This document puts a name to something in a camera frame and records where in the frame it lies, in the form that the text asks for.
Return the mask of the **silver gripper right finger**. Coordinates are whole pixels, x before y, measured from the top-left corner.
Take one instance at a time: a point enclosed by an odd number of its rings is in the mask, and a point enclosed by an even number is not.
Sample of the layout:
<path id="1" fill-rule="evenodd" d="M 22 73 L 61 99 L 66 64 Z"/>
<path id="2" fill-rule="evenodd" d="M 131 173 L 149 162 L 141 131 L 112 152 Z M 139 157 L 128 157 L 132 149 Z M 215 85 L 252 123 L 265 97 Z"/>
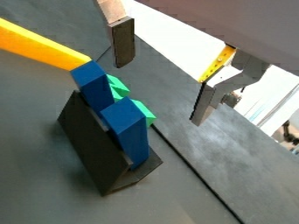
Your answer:
<path id="1" fill-rule="evenodd" d="M 237 70 L 231 77 L 224 78 L 215 85 L 209 84 L 211 79 L 220 72 L 227 62 Z M 241 51 L 231 45 L 225 45 L 216 59 L 211 62 L 207 70 L 197 79 L 200 92 L 193 104 L 189 120 L 199 126 L 209 115 L 208 107 L 213 109 L 223 103 L 223 97 L 239 88 L 256 83 L 263 77 L 269 64 L 261 59 Z"/>

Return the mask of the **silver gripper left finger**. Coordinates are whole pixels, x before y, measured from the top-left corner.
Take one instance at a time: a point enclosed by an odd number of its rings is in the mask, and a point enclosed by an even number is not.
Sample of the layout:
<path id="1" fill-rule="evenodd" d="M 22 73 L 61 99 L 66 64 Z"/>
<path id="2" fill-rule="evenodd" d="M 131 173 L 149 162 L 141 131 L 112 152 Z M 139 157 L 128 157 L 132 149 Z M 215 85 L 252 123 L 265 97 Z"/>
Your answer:
<path id="1" fill-rule="evenodd" d="M 96 0 L 106 20 L 114 67 L 125 66 L 136 56 L 135 20 L 126 15 L 121 0 Z"/>

